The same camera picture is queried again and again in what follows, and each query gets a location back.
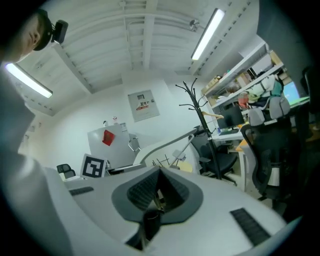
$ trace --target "white ceiling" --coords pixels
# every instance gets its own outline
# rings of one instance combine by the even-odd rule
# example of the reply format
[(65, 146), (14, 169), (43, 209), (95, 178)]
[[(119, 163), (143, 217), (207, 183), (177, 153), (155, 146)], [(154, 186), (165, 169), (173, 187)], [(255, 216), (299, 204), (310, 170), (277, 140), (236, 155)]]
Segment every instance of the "white ceiling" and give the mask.
[[(257, 28), (259, 12), (258, 0), (60, 0), (44, 8), (52, 23), (69, 23), (65, 40), (19, 64), (53, 95), (47, 99), (15, 84), (31, 108), (50, 116), (86, 95), (122, 84), (121, 73), (132, 69), (211, 78), (224, 57), (226, 69), (239, 61), (236, 46)], [(225, 16), (200, 60), (192, 62), (215, 8)], [(189, 28), (193, 19), (200, 22), (196, 32)]]

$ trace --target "fluorescent ceiling light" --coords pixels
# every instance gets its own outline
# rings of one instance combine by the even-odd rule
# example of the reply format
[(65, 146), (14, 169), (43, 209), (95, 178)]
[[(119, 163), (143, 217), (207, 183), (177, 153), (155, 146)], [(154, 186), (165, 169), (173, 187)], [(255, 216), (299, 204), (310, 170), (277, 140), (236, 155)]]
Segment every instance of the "fluorescent ceiling light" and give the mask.
[(42, 84), (34, 81), (30, 78), (27, 73), (23, 71), (22, 68), (14, 65), (8, 64), (5, 66), (6, 70), (8, 70), (13, 76), (19, 79), (22, 83), (29, 86), (30, 88), (34, 89), (36, 92), (40, 93), (46, 98), (50, 98), (52, 96), (52, 91), (43, 86)]
[(200, 38), (199, 43), (197, 44), (191, 58), (194, 61), (197, 61), (201, 54), (203, 53), (203, 51), (205, 50), (207, 44), (209, 43), (210, 39), (212, 38), (214, 32), (216, 31), (218, 25), (220, 24), (221, 20), (223, 19), (223, 17), (225, 16), (225, 12), (220, 10), (220, 9), (215, 9), (208, 25), (206, 26), (202, 37)]

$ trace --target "wall poster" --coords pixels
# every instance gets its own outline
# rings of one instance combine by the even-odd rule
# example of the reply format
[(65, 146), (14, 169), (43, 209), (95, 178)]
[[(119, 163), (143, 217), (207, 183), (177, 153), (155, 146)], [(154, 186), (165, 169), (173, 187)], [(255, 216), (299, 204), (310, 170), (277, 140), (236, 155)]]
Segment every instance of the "wall poster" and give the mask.
[(160, 115), (151, 90), (129, 94), (128, 98), (135, 122)]

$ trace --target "computer monitor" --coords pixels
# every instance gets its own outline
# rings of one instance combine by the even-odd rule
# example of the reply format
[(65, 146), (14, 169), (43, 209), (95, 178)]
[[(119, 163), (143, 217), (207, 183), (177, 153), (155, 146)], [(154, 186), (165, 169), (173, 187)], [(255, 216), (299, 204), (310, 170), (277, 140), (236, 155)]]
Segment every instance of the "computer monitor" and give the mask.
[(283, 87), (283, 94), (290, 105), (295, 104), (299, 99), (299, 93), (294, 82), (290, 82)]
[(231, 128), (245, 123), (239, 106), (231, 107), (219, 113), (224, 118), (217, 119), (220, 129)]

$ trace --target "white wall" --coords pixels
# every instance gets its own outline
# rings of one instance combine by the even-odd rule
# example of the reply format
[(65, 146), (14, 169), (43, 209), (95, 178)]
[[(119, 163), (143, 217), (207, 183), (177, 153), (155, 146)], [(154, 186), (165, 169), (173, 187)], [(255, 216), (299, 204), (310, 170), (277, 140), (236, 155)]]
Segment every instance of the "white wall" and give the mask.
[[(195, 111), (188, 110), (186, 106), (179, 107), (179, 104), (190, 104), (191, 99), (186, 92), (175, 87), (175, 83), (182, 86), (183, 80), (191, 85), (194, 77), (178, 76), (174, 72), (130, 71), (122, 74), (122, 80), (122, 85), (90, 95), (55, 116), (42, 120), (41, 127), (30, 135), (27, 152), (46, 167), (56, 168), (68, 163), (79, 173), (83, 155), (90, 154), (87, 132), (102, 127), (104, 120), (112, 124), (113, 116), (117, 116), (119, 123), (125, 122), (130, 133), (137, 134), (141, 148), (200, 124)], [(203, 81), (196, 82), (199, 95), (205, 84)], [(144, 90), (152, 91), (160, 115), (134, 122), (128, 95)], [(172, 159), (173, 151), (181, 149), (186, 143), (185, 138), (155, 152), (147, 159), (147, 164), (155, 158), (164, 160), (164, 154)], [(190, 147), (185, 153), (194, 170), (199, 169)]]

